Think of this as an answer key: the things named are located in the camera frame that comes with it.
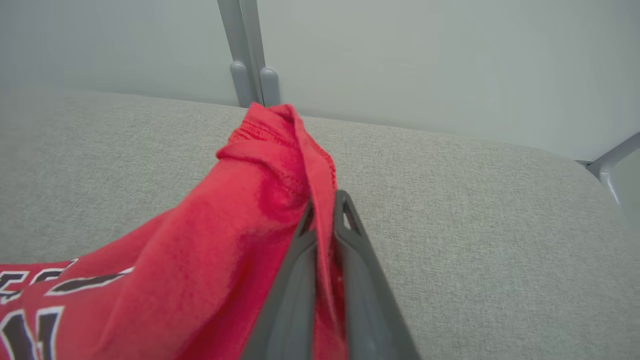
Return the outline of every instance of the red garment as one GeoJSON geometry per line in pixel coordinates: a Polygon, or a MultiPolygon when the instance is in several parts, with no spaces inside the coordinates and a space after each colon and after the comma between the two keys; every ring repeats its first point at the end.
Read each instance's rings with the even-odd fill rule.
{"type": "Polygon", "coordinates": [[[332,288],[339,269],[331,157],[292,106],[258,104],[217,157],[176,208],[66,269],[68,261],[0,265],[0,290],[22,290],[0,304],[0,359],[238,358],[310,199],[318,237],[314,357],[346,358],[332,288]],[[40,274],[47,281],[30,284],[52,268],[40,274]]]}

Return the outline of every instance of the white wall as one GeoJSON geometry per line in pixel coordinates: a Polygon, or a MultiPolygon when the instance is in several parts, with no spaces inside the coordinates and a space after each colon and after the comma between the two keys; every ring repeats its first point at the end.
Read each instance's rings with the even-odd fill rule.
{"type": "Polygon", "coordinates": [[[0,85],[237,106],[215,0],[0,0],[0,85]]]}
{"type": "Polygon", "coordinates": [[[258,0],[302,114],[594,160],[640,130],[640,1],[258,0]]]}

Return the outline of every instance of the red shirt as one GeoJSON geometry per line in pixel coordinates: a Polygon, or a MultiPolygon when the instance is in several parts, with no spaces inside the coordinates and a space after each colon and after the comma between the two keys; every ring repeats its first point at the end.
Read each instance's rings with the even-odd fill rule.
{"type": "Polygon", "coordinates": [[[123,238],[73,261],[0,265],[0,359],[238,358],[310,199],[314,357],[344,359],[331,157],[292,106],[258,104],[216,155],[178,206],[123,238]]]}

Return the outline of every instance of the gray fabric surface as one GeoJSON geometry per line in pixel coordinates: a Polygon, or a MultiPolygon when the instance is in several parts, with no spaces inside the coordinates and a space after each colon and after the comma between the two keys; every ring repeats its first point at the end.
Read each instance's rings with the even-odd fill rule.
{"type": "MultiPolygon", "coordinates": [[[[245,110],[0,93],[0,263],[56,261],[181,200],[245,110]]],[[[424,359],[638,359],[640,240],[543,151],[305,118],[334,158],[424,359]]]]}

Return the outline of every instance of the gray carpet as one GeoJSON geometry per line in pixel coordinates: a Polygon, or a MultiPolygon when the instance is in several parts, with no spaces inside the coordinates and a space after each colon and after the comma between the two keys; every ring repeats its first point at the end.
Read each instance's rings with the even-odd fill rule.
{"type": "MultiPolygon", "coordinates": [[[[0,262],[71,259],[181,200],[245,110],[0,93],[0,262]]],[[[305,118],[334,158],[424,359],[638,359],[640,240],[546,152],[305,118]]]]}

